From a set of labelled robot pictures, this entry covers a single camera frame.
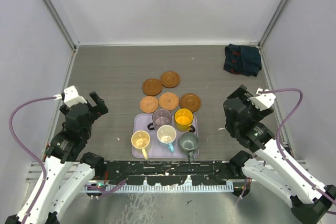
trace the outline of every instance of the white wall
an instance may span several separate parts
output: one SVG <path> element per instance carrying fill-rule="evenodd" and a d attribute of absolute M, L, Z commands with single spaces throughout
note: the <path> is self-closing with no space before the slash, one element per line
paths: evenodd
<path fill-rule="evenodd" d="M 18 212 L 31 158 L 13 140 L 10 113 L 25 101 L 60 92 L 71 48 L 42 0 L 0 0 L 0 223 Z M 14 118 L 17 136 L 43 153 L 54 101 L 32 104 Z"/>
<path fill-rule="evenodd" d="M 336 185 L 335 0 L 290 0 L 264 46 L 275 88 L 297 87 L 303 102 L 289 120 L 296 157 L 325 184 Z M 280 94 L 286 113 L 297 94 Z M 336 222 L 335 216 L 324 218 Z"/>
<path fill-rule="evenodd" d="M 280 0 L 54 0 L 80 43 L 259 42 Z"/>

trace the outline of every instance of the brown coaster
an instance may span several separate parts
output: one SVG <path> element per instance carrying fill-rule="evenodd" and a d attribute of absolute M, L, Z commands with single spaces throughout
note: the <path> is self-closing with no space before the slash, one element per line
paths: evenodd
<path fill-rule="evenodd" d="M 178 73 L 174 71 L 167 71 L 161 75 L 160 80 L 162 85 L 166 88 L 173 88 L 180 83 L 181 78 Z"/>
<path fill-rule="evenodd" d="M 159 105 L 166 110 L 174 110 L 179 105 L 179 97 L 171 92 L 164 93 L 159 98 Z"/>
<path fill-rule="evenodd" d="M 188 109 L 191 112 L 195 112 L 201 107 L 201 100 L 196 94 L 184 94 L 180 99 L 180 106 L 183 109 Z"/>
<path fill-rule="evenodd" d="M 155 97 L 144 97 L 140 101 L 140 109 L 145 113 L 154 112 L 159 106 L 159 102 Z"/>
<path fill-rule="evenodd" d="M 162 91 L 161 81 L 158 79 L 147 79 L 142 84 L 142 91 L 146 95 L 155 96 Z"/>

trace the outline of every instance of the blue mug handle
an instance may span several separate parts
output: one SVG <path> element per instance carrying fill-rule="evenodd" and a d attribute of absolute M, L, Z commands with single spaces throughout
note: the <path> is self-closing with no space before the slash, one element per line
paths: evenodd
<path fill-rule="evenodd" d="M 172 144 L 169 144 L 168 146 L 169 146 L 170 151 L 174 152 L 174 146 Z"/>

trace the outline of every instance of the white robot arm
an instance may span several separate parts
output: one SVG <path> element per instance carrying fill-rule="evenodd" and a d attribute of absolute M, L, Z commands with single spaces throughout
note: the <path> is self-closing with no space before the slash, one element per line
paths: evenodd
<path fill-rule="evenodd" d="M 65 115 L 65 122 L 62 124 L 63 129 L 50 141 L 45 161 L 46 177 L 41 174 L 23 208 L 17 215 L 8 217 L 5 224 L 59 223 L 83 186 L 105 170 L 102 157 L 85 153 L 74 174 L 61 186 L 66 173 L 90 139 L 92 124 L 108 113 L 104 101 L 95 92 L 90 93 L 90 96 L 96 103 L 95 106 L 80 96 L 75 86 L 68 87 L 64 89 L 64 93 L 55 96 L 64 101 L 60 111 Z M 33 202 L 44 180 L 44 186 Z"/>
<path fill-rule="evenodd" d="M 235 155 L 230 163 L 236 174 L 243 174 L 255 179 L 278 195 L 302 223 L 315 224 L 332 205 L 332 202 L 316 188 L 335 199 L 336 187 L 326 186 L 318 181 L 280 145 L 285 157 L 282 156 L 274 134 L 259 122 L 273 112 L 271 106 L 274 103 L 275 95 L 272 93 L 260 94 L 260 92 L 262 89 L 258 89 L 256 92 L 258 96 L 254 97 L 242 85 L 228 97 L 223 104 L 226 115 L 225 128 L 242 146 L 272 166 L 274 171 L 262 166 L 244 151 Z M 316 188 L 306 182 L 287 161 L 290 161 L 295 168 L 309 178 Z"/>

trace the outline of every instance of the purple tray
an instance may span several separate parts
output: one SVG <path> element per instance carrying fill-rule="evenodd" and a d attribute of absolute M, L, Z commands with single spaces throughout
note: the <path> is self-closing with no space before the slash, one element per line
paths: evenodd
<path fill-rule="evenodd" d="M 147 125 L 153 122 L 152 120 L 153 114 L 139 114 L 134 119 L 134 128 L 133 133 L 136 131 L 146 131 L 149 133 L 151 137 L 151 149 L 148 152 L 148 158 L 161 158 L 161 159 L 170 159 L 170 158 L 178 158 L 178 159 L 188 159 L 186 154 L 180 152 L 178 148 L 178 140 L 180 139 L 181 135 L 185 132 L 178 131 L 174 126 L 174 114 L 172 114 L 173 120 L 171 121 L 170 125 L 176 129 L 176 140 L 173 144 L 174 146 L 174 153 L 168 148 L 164 148 L 158 143 L 158 137 L 156 133 L 157 130 L 150 131 L 147 129 Z M 198 129 L 197 129 L 197 118 L 194 116 L 193 126 L 195 127 L 196 131 L 195 134 L 198 136 Z M 197 157 L 199 154 L 199 150 L 194 154 L 194 157 Z M 132 146 L 132 155 L 136 158 L 143 158 L 143 155 L 140 152 L 137 152 L 135 148 Z"/>

